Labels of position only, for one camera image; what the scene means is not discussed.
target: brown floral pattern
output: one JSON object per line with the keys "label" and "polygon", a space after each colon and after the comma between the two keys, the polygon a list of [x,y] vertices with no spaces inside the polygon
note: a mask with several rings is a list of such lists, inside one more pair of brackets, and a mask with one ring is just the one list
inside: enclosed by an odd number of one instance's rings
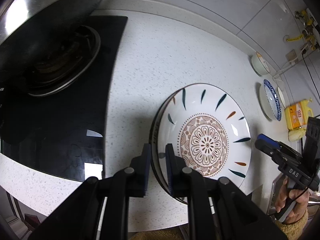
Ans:
{"label": "brown floral pattern", "polygon": [[185,121],[178,137],[178,155],[203,176],[217,174],[228,157],[228,137],[212,115],[196,114]]}

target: orange label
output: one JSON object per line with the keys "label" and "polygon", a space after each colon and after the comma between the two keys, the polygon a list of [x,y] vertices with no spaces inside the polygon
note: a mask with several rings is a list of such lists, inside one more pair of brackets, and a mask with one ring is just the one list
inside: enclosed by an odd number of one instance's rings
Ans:
{"label": "orange label", "polygon": [[305,124],[300,103],[289,106],[289,112],[293,129]]}

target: stack of plates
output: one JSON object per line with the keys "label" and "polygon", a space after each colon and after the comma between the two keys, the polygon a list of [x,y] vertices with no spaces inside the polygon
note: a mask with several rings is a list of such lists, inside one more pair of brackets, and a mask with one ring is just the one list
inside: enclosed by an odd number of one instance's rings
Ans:
{"label": "stack of plates", "polygon": [[149,142],[152,169],[169,194],[165,146],[204,177],[228,177],[238,187],[249,168],[248,123],[237,103],[223,90],[193,84],[173,93],[153,120]]}

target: backsplash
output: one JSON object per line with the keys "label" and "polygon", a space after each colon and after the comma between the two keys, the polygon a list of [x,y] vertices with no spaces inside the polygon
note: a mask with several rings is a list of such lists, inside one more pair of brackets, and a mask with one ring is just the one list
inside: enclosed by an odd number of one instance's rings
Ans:
{"label": "backsplash", "polygon": [[[303,0],[156,0],[199,14],[237,35],[278,70],[287,62],[285,55],[299,53],[303,40],[284,42],[284,36],[300,35],[303,25],[294,12],[306,8]],[[320,54],[306,57],[306,63],[320,88]],[[290,103],[312,98],[314,114],[320,114],[318,95],[303,61],[282,76]]]}

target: white speckled countertop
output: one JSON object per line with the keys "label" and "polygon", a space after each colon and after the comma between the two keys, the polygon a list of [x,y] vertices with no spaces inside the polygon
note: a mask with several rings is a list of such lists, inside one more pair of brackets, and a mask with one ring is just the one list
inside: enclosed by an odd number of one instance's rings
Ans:
{"label": "white speckled countertop", "polygon": [[[95,12],[103,14],[129,18],[108,101],[107,177],[141,153],[162,102],[175,90],[197,82],[216,85],[235,99],[253,139],[264,133],[291,145],[285,119],[271,122],[264,116],[257,98],[263,78],[254,72],[245,53],[208,32],[166,17],[124,10]],[[265,209],[271,183],[278,174],[277,166],[252,145],[249,171],[240,188],[248,194],[263,184],[260,207]],[[0,154],[0,185],[44,215],[50,214],[79,184],[34,171]],[[130,199],[129,232],[187,222],[187,206],[167,195],[150,170],[147,196]]]}

